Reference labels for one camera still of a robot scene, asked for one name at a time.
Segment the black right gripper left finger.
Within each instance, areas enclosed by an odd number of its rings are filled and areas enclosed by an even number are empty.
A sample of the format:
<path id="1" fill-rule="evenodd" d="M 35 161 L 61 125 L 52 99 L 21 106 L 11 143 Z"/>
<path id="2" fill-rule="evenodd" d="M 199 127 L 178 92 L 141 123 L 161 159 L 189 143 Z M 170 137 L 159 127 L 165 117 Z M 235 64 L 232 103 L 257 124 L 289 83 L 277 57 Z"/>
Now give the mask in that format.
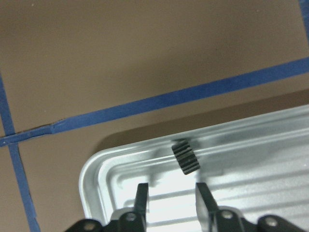
<path id="1" fill-rule="evenodd" d="M 138 231 L 147 231 L 146 214 L 149 203 L 149 185 L 148 183 L 140 183 L 137 187 L 135 202 L 134 202 L 134 213 L 137 216 Z"/>

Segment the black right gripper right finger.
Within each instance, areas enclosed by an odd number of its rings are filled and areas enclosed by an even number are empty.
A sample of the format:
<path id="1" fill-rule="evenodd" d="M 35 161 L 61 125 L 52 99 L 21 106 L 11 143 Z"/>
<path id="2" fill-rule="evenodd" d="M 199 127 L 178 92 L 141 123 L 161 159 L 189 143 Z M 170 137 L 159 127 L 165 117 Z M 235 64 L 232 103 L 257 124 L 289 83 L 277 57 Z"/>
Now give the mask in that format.
<path id="1" fill-rule="evenodd" d="M 196 213 L 203 232 L 212 232 L 219 207 L 206 183 L 196 183 Z"/>

